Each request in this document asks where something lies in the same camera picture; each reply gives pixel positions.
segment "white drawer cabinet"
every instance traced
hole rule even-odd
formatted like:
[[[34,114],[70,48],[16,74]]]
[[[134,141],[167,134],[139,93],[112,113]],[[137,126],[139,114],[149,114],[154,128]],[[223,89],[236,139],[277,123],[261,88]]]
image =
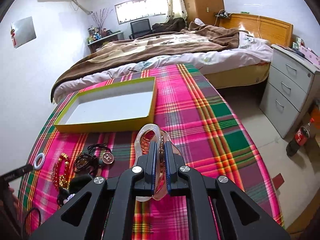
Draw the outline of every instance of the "white drawer cabinet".
[[[260,109],[282,138],[297,129],[320,88],[320,70],[277,45]]]

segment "drawer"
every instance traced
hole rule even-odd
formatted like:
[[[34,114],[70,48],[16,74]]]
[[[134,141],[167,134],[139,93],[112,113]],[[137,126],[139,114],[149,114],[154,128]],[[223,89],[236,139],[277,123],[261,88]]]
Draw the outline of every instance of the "drawer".
[[[271,65],[293,80],[307,94],[313,81],[313,73],[286,54],[274,49]]]
[[[279,90],[298,111],[301,111],[307,97],[301,87],[273,66],[270,67],[268,82]]]
[[[269,82],[264,91],[260,109],[268,117],[282,138],[284,138],[299,112],[284,95]]]

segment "coca-cola bottle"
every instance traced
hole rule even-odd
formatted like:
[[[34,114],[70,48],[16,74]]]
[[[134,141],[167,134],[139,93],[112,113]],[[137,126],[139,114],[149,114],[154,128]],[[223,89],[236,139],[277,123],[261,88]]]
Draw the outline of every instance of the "coca-cola bottle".
[[[293,139],[288,143],[286,150],[289,157],[295,155],[302,145],[310,138],[310,126],[315,120],[310,119],[310,122],[299,128]]]

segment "chair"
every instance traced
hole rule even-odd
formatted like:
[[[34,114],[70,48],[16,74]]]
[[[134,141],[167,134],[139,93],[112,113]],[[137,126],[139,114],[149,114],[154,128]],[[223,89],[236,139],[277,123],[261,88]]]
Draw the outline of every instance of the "chair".
[[[149,19],[142,19],[135,22],[130,22],[133,39],[140,38],[152,34]]]

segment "plaid tablecloth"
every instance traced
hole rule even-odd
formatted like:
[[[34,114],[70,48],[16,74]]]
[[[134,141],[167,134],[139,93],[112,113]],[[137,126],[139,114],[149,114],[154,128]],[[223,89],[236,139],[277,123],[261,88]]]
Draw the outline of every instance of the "plaid tablecloth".
[[[228,176],[283,225],[270,176],[257,148],[229,105],[192,65],[146,70],[84,90],[148,76],[155,76],[158,86],[154,123],[169,133],[187,165],[213,178]],[[133,166],[135,161],[133,143],[137,131],[63,134],[55,129],[53,122],[74,95],[70,94],[56,107],[30,153],[28,162],[33,163],[36,155],[44,152],[46,161],[43,168],[25,175],[21,180],[21,214],[22,209],[37,207],[41,211],[41,222],[47,220],[58,208],[58,192],[51,181],[51,171],[61,153],[70,157],[72,167],[77,154],[89,145],[107,143],[115,156],[115,162],[109,168],[98,170],[98,175],[106,178],[119,176]],[[97,156],[103,153],[96,151]],[[26,224],[28,231],[33,231],[37,223],[37,215],[33,214]],[[185,198],[166,196],[161,201],[152,199],[137,202],[132,239],[187,240]]]

